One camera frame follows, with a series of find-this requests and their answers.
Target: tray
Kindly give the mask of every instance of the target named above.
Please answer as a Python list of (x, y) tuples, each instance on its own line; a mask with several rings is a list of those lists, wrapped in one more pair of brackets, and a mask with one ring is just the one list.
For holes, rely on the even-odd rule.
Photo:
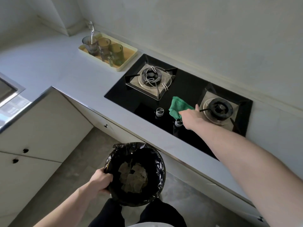
[(93, 59), (96, 59), (96, 60), (100, 61), (104, 65), (112, 68), (113, 70), (115, 70), (117, 72), (121, 71), (129, 63), (129, 61), (131, 61), (131, 59), (133, 59), (136, 56), (136, 54), (137, 54), (138, 49), (136, 49), (136, 48), (134, 48), (134, 47), (132, 47), (130, 45), (127, 45), (127, 44), (123, 43), (122, 41), (119, 41), (119, 40), (117, 40), (115, 38), (112, 38), (112, 37), (110, 37), (110, 36), (108, 36), (108, 35), (106, 35), (104, 33), (98, 33), (98, 34), (95, 34), (94, 36), (97, 38), (97, 40), (100, 39), (100, 38), (108, 38), (108, 39), (110, 39), (112, 41), (112, 44), (120, 44), (120, 45), (122, 45), (123, 46), (123, 53), (124, 53), (125, 62), (121, 66), (117, 66), (117, 65), (113, 64), (113, 67), (111, 67), (109, 65), (108, 61), (102, 61), (102, 58), (101, 58), (100, 55), (93, 56), (93, 55), (89, 54), (89, 52), (86, 50), (86, 48), (85, 48), (84, 45), (80, 45), (78, 47), (78, 49), (80, 49), (80, 51), (82, 51), (85, 54), (87, 54), (89, 57), (92, 57)]

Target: gray tile floor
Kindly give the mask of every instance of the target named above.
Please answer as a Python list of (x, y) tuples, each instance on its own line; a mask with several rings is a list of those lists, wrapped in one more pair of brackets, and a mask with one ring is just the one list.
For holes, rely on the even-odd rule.
[[(41, 218), (55, 209), (78, 187), (89, 181), (96, 169), (105, 165), (117, 140), (97, 128), (93, 128), (77, 148), (70, 154), (36, 196), (21, 211), (10, 227), (32, 227)], [(174, 206), (184, 217), (188, 227), (206, 226), (252, 226), (244, 219), (167, 173), (162, 191), (163, 202)], [(100, 194), (93, 200), (79, 227), (87, 227), (100, 212), (109, 195)], [(124, 207), (122, 215), (125, 225), (139, 220), (145, 206)]]

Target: black garbage bag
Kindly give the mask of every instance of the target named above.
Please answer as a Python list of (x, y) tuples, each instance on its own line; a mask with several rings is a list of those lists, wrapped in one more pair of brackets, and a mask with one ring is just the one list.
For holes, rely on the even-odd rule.
[[(105, 173), (113, 174), (113, 181), (108, 190), (112, 198), (123, 206), (143, 206), (159, 196), (165, 183), (165, 165), (157, 149), (147, 143), (115, 144), (115, 150), (109, 155), (105, 164)], [(126, 193), (121, 189), (119, 167), (127, 162), (131, 165), (139, 163), (145, 168), (148, 183), (141, 193)]]

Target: microfiber cloth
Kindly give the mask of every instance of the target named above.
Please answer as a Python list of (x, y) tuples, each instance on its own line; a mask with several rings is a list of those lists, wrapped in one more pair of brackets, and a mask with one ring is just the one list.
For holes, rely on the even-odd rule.
[(194, 108), (192, 106), (190, 106), (188, 103), (186, 103), (184, 100), (180, 99), (177, 96), (174, 96), (172, 98), (172, 105), (169, 108), (169, 114), (174, 119), (180, 119), (182, 117), (179, 114), (179, 111), (184, 111), (184, 110), (187, 110), (187, 109), (194, 110)]

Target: leg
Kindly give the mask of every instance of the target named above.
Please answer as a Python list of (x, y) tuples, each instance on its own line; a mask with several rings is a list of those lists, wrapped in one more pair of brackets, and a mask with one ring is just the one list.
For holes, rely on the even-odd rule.
[(186, 227), (184, 218), (171, 205), (162, 202), (159, 198), (149, 203), (140, 215), (142, 222), (161, 222), (174, 227)]
[(108, 199), (98, 216), (93, 219), (89, 227), (125, 227), (121, 214), (122, 206), (112, 198)]

